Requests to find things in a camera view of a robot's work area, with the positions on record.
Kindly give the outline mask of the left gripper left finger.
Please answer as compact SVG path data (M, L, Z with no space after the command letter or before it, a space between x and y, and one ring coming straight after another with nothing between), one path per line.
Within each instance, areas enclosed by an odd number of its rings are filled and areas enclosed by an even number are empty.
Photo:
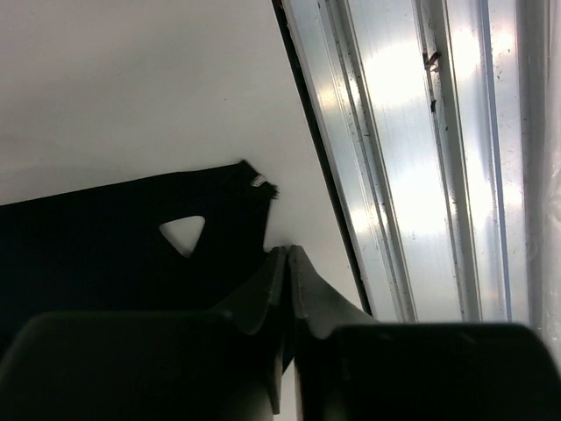
M1 362L4 420L270 420L287 251L203 311L51 312Z

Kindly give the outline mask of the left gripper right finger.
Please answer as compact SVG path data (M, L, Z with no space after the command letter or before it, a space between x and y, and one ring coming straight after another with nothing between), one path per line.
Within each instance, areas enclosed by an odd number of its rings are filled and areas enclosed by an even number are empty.
M288 251L301 420L557 420L560 376L517 324L381 323Z

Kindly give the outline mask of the black bra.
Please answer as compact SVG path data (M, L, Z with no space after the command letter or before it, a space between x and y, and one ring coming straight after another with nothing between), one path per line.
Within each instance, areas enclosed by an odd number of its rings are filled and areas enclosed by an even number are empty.
M1 345L64 310L202 310L263 264L278 190L246 161L1 209Z

